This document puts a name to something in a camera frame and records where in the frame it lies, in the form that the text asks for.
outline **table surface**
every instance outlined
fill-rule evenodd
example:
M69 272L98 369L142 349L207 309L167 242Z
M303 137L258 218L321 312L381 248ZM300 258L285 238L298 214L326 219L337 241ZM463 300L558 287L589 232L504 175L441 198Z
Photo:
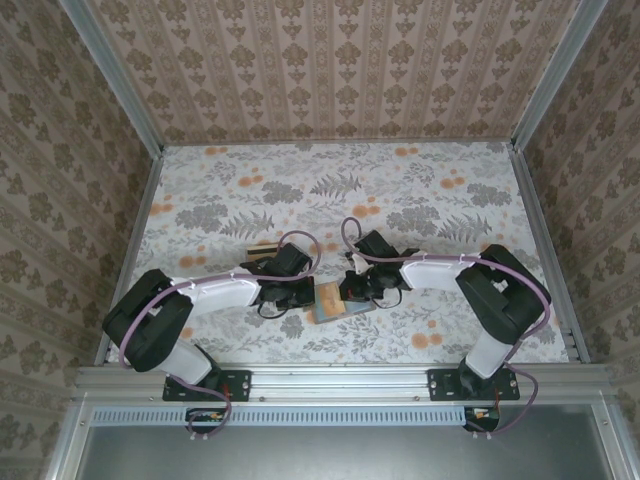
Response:
M503 244L545 283L506 144L481 142L169 147L133 280L152 268L227 271L247 246L302 229L322 243L316 284L340 281L349 268L340 222L351 215L399 251ZM315 253L307 238L293 241ZM322 325L302 310L275 320L255 307L216 311L189 318L182 337L223 363L457 363L479 333L462 294L424 290ZM568 361L555 317L514 361Z

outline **aluminum frame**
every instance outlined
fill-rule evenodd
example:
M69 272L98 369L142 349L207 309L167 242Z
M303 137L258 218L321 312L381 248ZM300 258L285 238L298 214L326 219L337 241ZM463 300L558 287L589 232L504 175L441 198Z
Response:
M566 338L565 336L567 352L571 357L569 351L572 348L571 343L573 343L578 358L585 363L590 362L591 359L587 351L587 344L582 336L580 324L578 323L578 318L576 317L571 298L569 297L569 290L562 276L560 262L558 262L556 251L553 248L551 235L544 220L542 207L538 201L536 189L533 185L533 179L529 173L529 167L527 166L524 153L521 149L511 148L509 150L509 156L511 157L511 164L513 165L513 172L518 182L520 195L522 195L522 204L527 212L533 240L540 255L542 271L548 282L549 293L553 299L556 316L568 336L573 339L573 341L571 341L571 338Z
M222 368L243 368L253 372L249 405L266 408L280 407L415 407L475 406L488 402L431 402L427 385L427 370L454 368L447 364L415 365L222 365ZM539 405L592 405L599 414L611 415L609 408L615 402L604 365L595 364L527 364L519 368L538 379ZM122 370L116 365L80 369L77 389L64 421L54 451L47 480L70 480L78 468L91 428L95 407L144 406L162 408L162 388L165 375L161 372L136 373ZM523 405L533 390L532 383L518 376L522 398L504 402ZM171 402L175 406L220 406L208 402ZM632 472L633 459L620 448L618 437L605 436L617 428L601 432L606 442L610 465L616 480L636 478Z
M160 157L162 134L147 113L142 99L138 96L133 83L127 77L114 50L102 33L88 3L84 0L61 0L60 3L89 49L91 57L100 68L118 102L122 105L151 158Z
M607 0L588 0L578 5L512 134L517 148L524 149L531 140L606 5Z

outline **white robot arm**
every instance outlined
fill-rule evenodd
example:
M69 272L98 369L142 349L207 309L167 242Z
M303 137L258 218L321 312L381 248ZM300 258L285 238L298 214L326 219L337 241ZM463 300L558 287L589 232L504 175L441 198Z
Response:
M545 316L544 303L550 309L551 297L544 286L501 245L453 261L450 256L440 260L416 249L398 254L374 230L350 248L355 271L348 271L340 285L343 300L375 301L388 288L464 294L483 327L459 367L460 382L470 396L486 387L527 330Z
M260 308L265 302L283 312L312 305L312 272L299 275L310 264L308 255L288 243L274 258L243 263L211 281L150 270L109 312L103 330L136 371L161 370L196 385L218 369L202 349L179 338L187 318L230 307Z

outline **wall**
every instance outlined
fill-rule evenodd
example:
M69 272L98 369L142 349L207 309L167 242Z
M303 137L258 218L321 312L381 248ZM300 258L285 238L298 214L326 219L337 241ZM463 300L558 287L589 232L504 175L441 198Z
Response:
M0 478L46 465L149 164L59 5L0 2Z
M640 2L611 0L525 150L593 360L640 437Z
M576 0L90 0L167 144L509 137Z

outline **purple cable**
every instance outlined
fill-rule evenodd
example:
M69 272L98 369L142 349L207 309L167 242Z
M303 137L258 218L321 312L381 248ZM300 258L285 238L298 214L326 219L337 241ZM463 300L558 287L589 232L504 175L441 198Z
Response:
M227 424L227 422L231 418L231 411L232 411L231 401L225 395L221 394L220 392L216 392L215 390L211 390L210 388L202 388L196 385L191 385L190 383L185 382L183 379L181 379L180 377L176 377L175 375L170 375L170 377L185 388L188 388L195 392L208 393L209 395L213 395L214 397L219 398L225 403L226 410L225 410L223 419L220 421L217 427L215 427L213 430L207 433L207 435L211 435L211 436L218 434L220 430L222 430L222 428ZM205 413L206 412L202 412L202 411L195 412L189 417L189 422L187 423L187 430L189 430L189 433L191 435L203 436L193 431L193 419L196 417L199 417L200 415L204 415Z
M340 234L342 235L342 241L345 243L345 245L351 252L353 252L354 254L360 255L365 260L371 260L373 262L379 262L379 263L398 263L398 262L407 262L407 261L419 262L421 260L473 262L473 263L479 263L481 265L486 265L487 267L491 267L496 270L500 270L501 272L504 272L512 276L519 282L529 287L531 291L535 293L536 297L538 297L538 300L540 300L540 303L542 303L542 306L544 308L544 317L538 323L538 325L534 326L529 331L525 332L522 335L521 340L524 340L525 338L528 338L534 333L538 332L541 328L544 328L544 326L549 322L549 318L551 317L551 305L549 305L547 298L544 296L542 291L538 288L538 286L535 283L533 283L531 280L529 280L527 277L525 277L521 273L516 272L512 268L505 267L504 265L501 265L499 263L492 262L491 260L485 260L484 258L476 257L473 255L438 255L434 253L426 253L424 255L413 255L411 257L398 257L398 258L372 257L370 255L365 255L364 253L359 252L358 249L355 246L353 246L353 244L351 244L351 242L347 238L347 234L345 231L345 226L347 222L355 222L356 225L358 226L358 235L362 235L362 227L360 226L360 222L358 221L358 219L354 217L347 217L342 221L342 225L340 226ZM517 350L519 346L520 346L520 342L514 345L514 349ZM509 356L507 358L511 358L513 356L513 354L515 353L514 349L512 349L512 351L509 352Z
M309 237L313 243L316 246L316 250L318 252L318 256L316 257L316 261L313 263L313 265L311 265L311 268L309 268L309 270L307 270L306 272L302 272L300 275L296 275L293 277L274 277L274 276L270 276L270 275L252 275L249 273L238 273L238 274L229 274L229 273L223 273L223 274L217 274L217 275L210 275L208 277L201 277L198 278L196 280L189 280L186 282L182 282L182 283L178 283L176 285L172 285L171 287L167 288L166 290L163 290L162 292L160 292L160 294L158 294L156 297L154 297L147 305L145 305L145 307L140 311L140 313L138 314L138 316L133 320L133 323L131 324L131 326L129 327L129 329L127 330L127 333L125 333L122 342L120 342L120 349L118 352L118 362L120 363L120 366L122 368L125 369L130 369L131 366L127 365L126 361L125 361L125 351L127 349L127 345L129 344L129 341L131 340L131 337L133 336L133 332L135 332L136 328L138 328L138 325L140 325L140 322L142 322L142 320L145 318L145 316L147 315L147 313L149 313L151 311L151 309L153 307L155 307L163 298L167 297L168 295L171 295L173 292L176 292L178 290L180 290L181 288L189 288L189 287L195 287L195 286L199 286L199 285L205 285L208 283L214 283L218 280L228 280L228 279L239 279L239 280L275 280L275 281L279 281L279 282L295 282L296 280L301 280L305 277L308 277L310 275L313 275L313 273L316 271L316 269L318 268L318 265L320 265L320 259L322 257L322 254L320 253L321 247L320 247L320 242L318 242L318 240L316 239L316 237L314 237L313 235L311 235L308 232L304 232L302 230L291 230L287 233L285 233L281 238L280 238L280 242L278 243L278 250L280 250L280 248L282 248L282 244L285 238L287 238L290 235L293 234L300 234L300 235L304 235L306 237ZM195 385L191 385L187 382L185 382L182 378L180 377L176 377L175 375L171 375L171 378L173 378L176 382L178 382L180 385L182 385L185 388L188 388L190 390L194 390L196 392L202 392L202 393L209 393L215 397L218 397L222 400L224 400L224 402L227 405L227 411L225 414L225 417L223 418L223 420L220 422L220 424L211 432L211 435L215 435L216 433L218 433L222 427L224 427L224 425L227 423L227 421L229 420L229 416L231 415L231 402L229 401L229 399L227 397L225 397L224 395L222 395L221 393L216 392L215 390L210 390L208 388L202 388L202 387L197 387ZM193 431L192 428L192 423L193 423L193 418L191 417L189 419L189 423L187 425L187 428L189 429L189 432L194 434L195 432Z
M523 283L524 285L526 285L527 287L529 287L533 293L536 294L536 296L538 297L538 299L540 300L540 303L542 303L542 306L544 308L544 317L542 318L542 320L538 323L538 325L534 326L533 328L531 328L529 331L525 332L522 335L522 338L520 338L520 340L513 346L513 348L511 349L511 351L509 352L509 354L506 357L506 360L508 361L511 357L513 357L513 355L516 353L516 351L518 350L518 348L520 348L520 345L522 345L522 340L524 340L525 338L530 337L531 335L533 335L534 333L538 332L541 328L544 328L547 323L549 323L549 318L551 317L551 305L549 304L549 302L547 301L547 298L544 296L544 294L542 293L542 291L538 288L538 286L533 283L531 280L529 280L527 277L525 277L524 275L516 272L515 270L509 268L509 267L505 267L504 265L501 265L499 263L496 262L492 262L490 260L485 260L484 258L480 258L480 257L475 257L472 255L436 255L436 254L424 254L424 255L414 255L411 257L400 257L400 258L378 258L378 257L372 257L370 255L365 255L363 253L360 253L356 247L354 247L351 242L349 241L349 239L347 238L347 234L345 232L345 226L348 222L355 222L356 226L358 227L358 236L362 235L362 227L360 226L360 222L358 221L357 218L354 217L347 217L342 221L342 225L340 225L340 234L342 235L342 241L345 243L345 245L347 246L347 248L353 252L354 254L360 255L362 258L364 258L365 260L371 260L374 262L381 262L381 263L397 263L397 262L407 262L407 261L415 261L415 262L419 262L421 260L443 260L443 261L467 261L467 262L474 262L474 263L479 263L481 265L486 265L488 267L491 268L495 268L496 270L500 270L501 272L504 272L508 275L511 275L513 278L515 278L516 280L520 281L521 283ZM529 380L531 380L533 382L533 393L531 394L531 397L529 398L529 401L526 403L526 405L524 406L524 409L522 410L522 412L520 412L520 414L515 418L515 420L513 420L511 423L507 424L506 426L499 428L493 432L487 432L487 434L491 433L491 434L499 434L499 433L503 433L506 432L508 430L510 430L511 428L513 428L520 420L522 420L522 418L525 416L525 414L527 413L527 411L529 410L529 408L531 407L531 405L533 405L534 400L536 399L537 395L538 395L538 382L537 380L530 374L514 367L513 365L509 364L509 363L505 363L505 367L507 367L509 370L511 370L512 372L518 374L518 375L522 375L524 377L527 377ZM484 431L484 429L482 429L481 427L479 427L478 425L474 424L473 422L467 422L469 423L471 426L479 429L480 431Z
M505 425L502 428L498 428L497 430L494 430L493 432L487 432L484 428L482 428L480 425L478 425L477 423L471 422L469 420L467 420L467 423L469 425L471 425L473 428L486 433L487 436L489 435L499 435L501 433L507 432L509 430L511 430L513 427L516 426L516 424L522 420L524 418L524 416L527 414L527 412L529 411L529 409L531 408L531 406L533 405L533 402L535 401L536 397L538 396L538 381L535 379L535 377L533 375L531 375L530 373L525 372L524 370L520 370L519 368L514 367L513 365L509 364L509 363L505 363L504 364L505 367L507 367L509 370L511 370L513 373L516 373L518 375L522 375L523 377L527 377L529 380L531 380L531 383L533 383L533 392L531 393L531 396L529 397L529 400L527 401L527 403L525 404L524 408L522 409L522 411L518 414L518 416L513 419L511 422L509 422L507 425Z
M280 250L280 248L282 247L282 242L286 237L288 237L289 235L296 234L296 233L309 237L313 241L313 243L316 245L316 250L318 251L318 256L316 257L316 261L314 262L314 264L311 266L311 268L309 270L307 270L306 272L302 272L300 275L296 275L294 277L273 277L273 276L269 276L269 275L252 275L250 273L237 273L237 274L233 274L233 275L229 274L229 273L222 273L222 274L210 275L208 277L201 277L201 278L197 278L195 280L189 280L189 281L186 281L186 282L178 283L176 285L172 285L171 287L167 288L166 290L163 290L162 292L160 292L160 294L158 294L156 297L154 297L140 311L138 316L135 318L135 320L133 321L133 323L129 327L129 330L127 330L127 333L125 333L124 338L122 339L122 342L120 343L120 351L118 352L118 361L120 362L120 366L122 368L127 368L127 369L131 368L125 362L124 353L126 351L127 345L129 344L129 341L131 340L131 337L133 336L133 332L135 332L136 328L138 328L138 325L140 325L140 322L142 322L142 320L147 315L147 313L149 313L151 311L151 309L153 307L155 307L163 298L165 298L168 295L171 295L173 292L175 292L177 290L180 290L182 288L195 287L195 286L199 286L199 285L206 285L208 283L214 283L214 282L216 282L218 280L228 280L230 278L239 279L239 280L276 280L276 281L280 281L280 282L295 282L296 280L301 280L301 279L303 279L305 277L313 275L313 272L315 272L316 269L318 268L318 265L320 264L320 259L322 257L322 254L320 253L320 249L321 249L320 243L318 242L316 237L314 237L310 233L304 232L302 230L291 230L290 232L285 233L282 236L282 238L280 239L280 242L278 243L278 250Z

